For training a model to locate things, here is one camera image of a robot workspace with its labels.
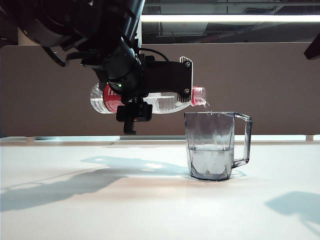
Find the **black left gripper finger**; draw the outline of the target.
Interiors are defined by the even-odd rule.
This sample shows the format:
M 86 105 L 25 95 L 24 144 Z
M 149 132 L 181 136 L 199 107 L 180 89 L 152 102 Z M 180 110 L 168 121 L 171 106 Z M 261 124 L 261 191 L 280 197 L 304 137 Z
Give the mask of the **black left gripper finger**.
M 153 105 L 148 104 L 143 98 L 135 98 L 125 105 L 119 105 L 116 111 L 116 120 L 124 122 L 125 135 L 136 135 L 135 122 L 149 122 L 152 119 Z

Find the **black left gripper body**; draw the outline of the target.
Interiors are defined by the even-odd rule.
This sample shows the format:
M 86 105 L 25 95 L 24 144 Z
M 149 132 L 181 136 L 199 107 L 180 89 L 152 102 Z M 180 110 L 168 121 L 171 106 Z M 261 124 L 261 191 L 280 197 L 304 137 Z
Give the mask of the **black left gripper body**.
M 153 55 L 143 59 L 143 81 L 140 93 L 192 94 L 192 60 L 181 56 L 177 61 L 158 61 Z

